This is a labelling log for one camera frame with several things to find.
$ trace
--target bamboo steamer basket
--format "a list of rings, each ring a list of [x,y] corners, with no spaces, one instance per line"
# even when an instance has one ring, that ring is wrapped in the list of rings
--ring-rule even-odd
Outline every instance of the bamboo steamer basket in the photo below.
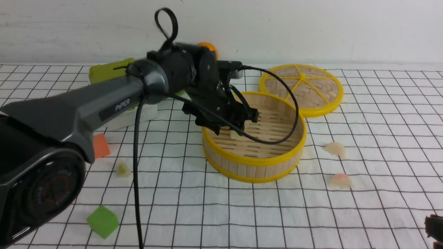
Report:
[[[257,108],[258,122],[245,132],[262,140],[277,141],[288,135],[295,107],[288,101],[268,93],[242,93],[248,104]],[[207,128],[203,132],[203,151],[210,165],[223,175],[248,183],[266,183],[289,174],[303,153],[307,128],[302,115],[292,136],[277,145],[260,144],[246,137],[231,139],[228,127],[217,136]]]
[[[271,68],[292,89],[303,117],[319,117],[333,112],[342,102],[344,91],[331,73],[309,65],[287,64]],[[273,76],[263,74],[260,91],[279,96],[294,104],[289,92]]]

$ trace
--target yellow rim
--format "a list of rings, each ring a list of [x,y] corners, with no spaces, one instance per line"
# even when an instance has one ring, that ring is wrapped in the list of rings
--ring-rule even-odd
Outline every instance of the yellow rim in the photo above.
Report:
[[[340,83],[340,81],[339,81],[335,76],[333,76],[331,73],[327,72],[326,70],[323,70],[323,69],[320,69],[320,68],[318,68],[318,67],[315,67],[315,66],[303,65],[303,64],[285,64],[285,65],[281,65],[281,66],[273,67],[273,68],[271,68],[269,71],[273,72],[273,71],[275,71],[275,70],[282,69],[282,68],[285,68],[285,67],[295,67],[295,68],[298,70],[299,74],[300,74],[299,67],[306,67],[306,68],[315,69],[315,70],[317,70],[317,71],[319,71],[319,72],[322,72],[322,73],[324,73],[324,74],[326,74],[326,75],[328,75],[328,76],[330,77],[330,78],[315,77],[315,79],[330,79],[330,80],[333,80],[333,81],[335,82],[335,84],[337,85],[337,88],[338,88],[338,94],[337,94],[337,97],[334,99],[334,101],[332,101],[332,102],[328,102],[328,101],[326,101],[326,103],[328,103],[327,105],[322,106],[322,107],[318,107],[318,108],[300,108],[300,114],[301,114],[303,117],[319,117],[319,116],[323,116],[323,115],[326,115],[326,114],[329,114],[329,113],[335,111],[335,109],[337,109],[337,108],[339,107],[339,105],[341,104],[341,102],[342,102],[342,100],[343,100],[344,89],[343,89],[343,86],[342,86],[342,84]],[[265,80],[267,79],[268,75],[269,75],[269,74],[263,74],[263,75],[261,76],[261,78],[260,78],[259,89],[260,89],[260,92],[262,92],[262,93],[268,93],[268,91],[266,90],[266,87],[264,86],[264,82],[265,82]],[[299,77],[281,77],[281,78],[282,78],[282,79],[284,79],[284,78],[299,79]],[[296,87],[299,85],[299,83],[300,83],[301,81],[302,81],[302,80],[299,79],[299,82],[298,82],[297,85],[292,89],[292,92],[294,92],[294,90],[296,89]],[[312,89],[314,89],[314,91],[316,91],[316,92],[320,95],[320,97],[321,97],[323,100],[325,100],[325,97],[324,97],[324,96],[318,91],[317,88],[315,88],[314,86],[312,86],[312,85],[311,85],[310,83],[308,83],[307,81],[303,81],[303,82],[304,82],[304,83],[307,83],[310,87],[312,87]]]
[[[260,92],[244,92],[242,94],[243,95],[254,94],[254,95],[264,95],[264,96],[267,96],[267,97],[272,97],[272,98],[275,98],[275,99],[278,99],[278,100],[284,102],[285,104],[287,104],[288,106],[290,106],[292,109],[295,110],[294,105],[291,105],[288,101],[280,98],[279,96],[275,96],[275,95],[272,95],[272,94],[269,94],[269,93],[260,93]],[[203,139],[208,143],[209,147],[215,153],[221,155],[222,157],[226,158],[229,161],[233,161],[235,163],[243,164],[243,165],[256,166],[256,167],[265,167],[265,166],[268,166],[268,165],[279,164],[281,162],[287,161],[290,158],[294,157],[303,148],[304,143],[306,141],[307,128],[306,128],[306,124],[305,124],[304,118],[303,118],[303,116],[300,113],[299,113],[299,119],[301,120],[301,123],[303,125],[303,136],[302,136],[301,141],[292,150],[290,150],[290,151],[288,151],[288,152],[286,152],[286,153],[284,153],[284,154],[282,154],[280,156],[276,156],[276,157],[270,157],[270,158],[249,158],[249,157],[239,156],[239,155],[236,155],[234,153],[228,152],[228,151],[222,149],[220,146],[218,146],[211,139],[211,137],[209,137],[209,134],[206,131],[206,128],[202,128]]]
[[[272,177],[266,177],[266,178],[249,178],[249,177],[245,177],[245,176],[236,175],[234,173],[231,173],[231,172],[226,171],[226,170],[222,169],[221,167],[219,167],[211,158],[208,157],[208,155],[206,154],[206,150],[204,149],[204,146],[203,146],[203,152],[205,153],[205,157],[206,157],[206,160],[208,160],[208,163],[215,170],[217,170],[220,174],[222,174],[228,178],[231,178],[231,179],[234,179],[234,180],[237,180],[240,182],[245,182],[245,183],[268,183],[268,182],[273,182],[278,179],[281,179],[284,176],[291,173],[295,169],[295,167],[297,167],[297,165],[299,164],[299,162],[301,160],[301,156],[300,156],[300,158],[297,160],[297,162],[293,166],[291,166],[288,170],[286,170],[285,172],[280,173],[278,175],[275,175]]]

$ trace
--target robotic arm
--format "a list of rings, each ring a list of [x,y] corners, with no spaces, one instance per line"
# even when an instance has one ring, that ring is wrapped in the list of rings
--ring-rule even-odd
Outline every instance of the robotic arm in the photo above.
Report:
[[[124,76],[0,108],[7,115],[0,115],[0,249],[75,200],[85,162],[94,162],[94,130],[142,99],[157,104],[184,89],[192,102],[183,105],[183,112],[216,134],[226,121],[239,130],[246,120],[257,122],[257,109],[229,85],[230,79],[242,77],[241,62],[217,61],[205,47],[165,44],[130,64]]]

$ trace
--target white block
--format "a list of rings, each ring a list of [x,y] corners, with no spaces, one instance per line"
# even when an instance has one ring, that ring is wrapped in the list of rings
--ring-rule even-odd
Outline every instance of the white block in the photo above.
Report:
[[[108,128],[108,131],[116,131],[134,125],[136,120],[136,113],[137,108],[131,111],[126,111],[100,127],[100,129]],[[157,105],[144,105],[143,109],[141,110],[140,123],[153,120],[156,116]]]

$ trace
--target white grid tablecloth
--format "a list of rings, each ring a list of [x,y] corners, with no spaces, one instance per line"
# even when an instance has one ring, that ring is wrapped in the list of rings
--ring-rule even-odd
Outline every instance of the white grid tablecloth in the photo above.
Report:
[[[443,73],[397,66],[323,68],[343,84],[342,104],[325,117],[307,119],[302,160],[272,183],[241,183],[216,172],[204,158],[201,128],[181,112],[182,103],[158,105],[157,118],[140,126],[147,247],[432,248],[424,219],[443,215]],[[0,105],[86,86],[88,71],[88,66],[2,65]],[[247,71],[231,84],[258,91],[259,78]],[[87,166],[84,188],[70,207],[11,249],[137,247],[132,179],[113,172],[118,160],[132,166],[133,127],[98,132],[105,132],[111,155]],[[322,150],[332,141],[346,146],[346,160]],[[350,175],[355,186],[330,189],[337,173]],[[107,239],[86,222],[99,205],[120,220]]]

